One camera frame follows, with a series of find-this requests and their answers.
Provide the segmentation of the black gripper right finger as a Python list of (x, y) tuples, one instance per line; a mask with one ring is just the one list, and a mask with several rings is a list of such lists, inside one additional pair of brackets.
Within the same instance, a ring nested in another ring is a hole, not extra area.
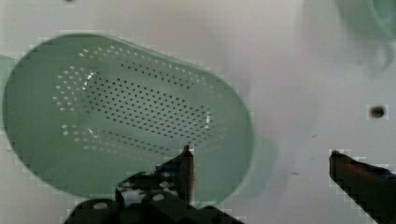
[(377, 224), (395, 224), (396, 179), (390, 170), (333, 150), (329, 176)]

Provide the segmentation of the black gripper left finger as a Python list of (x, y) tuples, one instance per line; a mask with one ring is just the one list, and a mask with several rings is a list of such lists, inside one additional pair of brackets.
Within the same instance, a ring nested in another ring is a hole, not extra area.
[(214, 206), (191, 205), (194, 157), (188, 145), (152, 172), (121, 181), (115, 198), (80, 203), (64, 224), (244, 224)]

